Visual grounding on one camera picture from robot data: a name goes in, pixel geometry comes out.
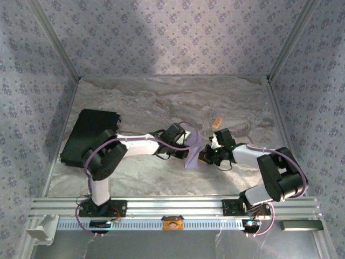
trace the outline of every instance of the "orange object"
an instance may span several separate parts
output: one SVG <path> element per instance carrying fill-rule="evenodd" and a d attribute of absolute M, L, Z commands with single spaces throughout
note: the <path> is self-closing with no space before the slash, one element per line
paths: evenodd
<path fill-rule="evenodd" d="M 162 217 L 164 221 L 163 230 L 182 230 L 183 227 L 183 216 L 168 216 Z"/>
<path fill-rule="evenodd" d="M 212 124 L 212 127 L 213 128 L 218 128 L 219 127 L 219 125 L 222 123 L 222 118 L 221 117 L 217 117 L 216 119 L 215 119 L 215 122 Z"/>

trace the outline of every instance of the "marble surface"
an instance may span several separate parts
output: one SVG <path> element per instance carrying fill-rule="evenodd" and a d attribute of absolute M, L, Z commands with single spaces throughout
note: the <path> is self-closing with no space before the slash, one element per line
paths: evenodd
<path fill-rule="evenodd" d="M 186 120 L 201 132 L 205 143 L 219 127 L 232 127 L 249 134 L 256 146 L 280 145 L 264 86 L 236 77 L 155 77 L 81 80 L 69 116 L 64 145 L 84 108 L 115 111 L 122 117 L 119 133 L 141 135 L 167 129 Z M 234 132 L 237 142 L 248 142 Z M 261 181 L 257 169 L 233 165 L 229 172 L 215 166 L 184 169 L 182 160 L 163 161 L 155 156 L 125 158 L 111 175 L 111 196 L 238 194 Z M 56 162 L 48 197 L 76 197 L 87 194 L 87 180 L 81 168 Z"/>

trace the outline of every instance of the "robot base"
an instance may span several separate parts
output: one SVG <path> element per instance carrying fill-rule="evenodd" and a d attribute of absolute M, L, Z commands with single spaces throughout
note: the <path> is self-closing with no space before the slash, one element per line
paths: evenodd
<path fill-rule="evenodd" d="M 97 206 L 92 199 L 81 204 L 79 210 L 79 217 L 121 217 L 126 216 L 127 201 L 126 200 L 111 200 Z"/>

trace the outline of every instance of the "wall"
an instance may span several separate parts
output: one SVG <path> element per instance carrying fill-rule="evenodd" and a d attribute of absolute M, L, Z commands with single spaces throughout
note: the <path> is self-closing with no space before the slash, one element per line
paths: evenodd
<path fill-rule="evenodd" d="M 309 194 L 345 258 L 345 3 L 322 1 L 274 82 Z"/>
<path fill-rule="evenodd" d="M 305 1 L 40 0 L 80 77 L 266 75 Z"/>
<path fill-rule="evenodd" d="M 14 258 L 75 82 L 25 1 L 2 0 L 0 10 L 0 258 Z"/>

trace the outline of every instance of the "black box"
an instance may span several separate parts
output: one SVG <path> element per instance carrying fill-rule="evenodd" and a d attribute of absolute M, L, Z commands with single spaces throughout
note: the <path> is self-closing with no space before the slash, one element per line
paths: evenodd
<path fill-rule="evenodd" d="M 67 166 L 83 168 L 81 153 L 105 130 L 117 132 L 121 117 L 116 112 L 84 109 L 80 112 L 66 146 L 60 154 Z"/>

